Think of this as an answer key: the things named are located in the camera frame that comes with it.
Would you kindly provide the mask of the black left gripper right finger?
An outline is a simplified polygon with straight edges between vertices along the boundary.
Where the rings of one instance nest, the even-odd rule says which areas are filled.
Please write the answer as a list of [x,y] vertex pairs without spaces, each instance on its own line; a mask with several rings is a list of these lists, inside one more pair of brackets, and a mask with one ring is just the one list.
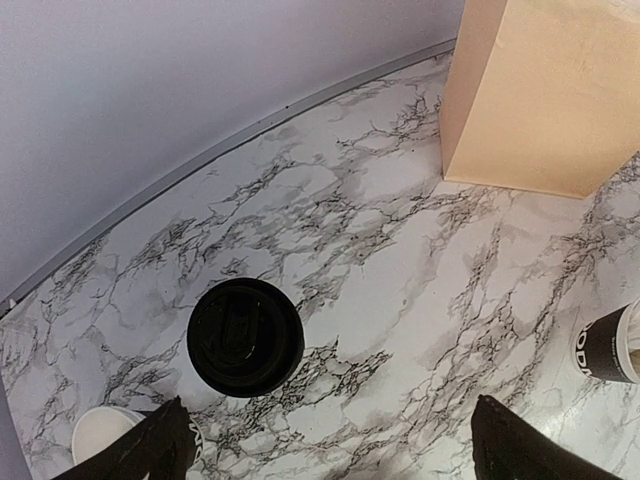
[[603,479],[605,471],[560,447],[494,397],[478,397],[471,418],[478,479]]

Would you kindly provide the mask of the single black paper cup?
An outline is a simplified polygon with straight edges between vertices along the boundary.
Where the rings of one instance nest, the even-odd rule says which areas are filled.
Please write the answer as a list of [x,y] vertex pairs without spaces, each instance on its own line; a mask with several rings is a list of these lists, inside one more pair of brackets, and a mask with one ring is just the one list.
[[305,348],[303,324],[289,298],[254,278],[223,281],[197,302],[187,352],[198,376],[234,398],[274,392],[295,372]]

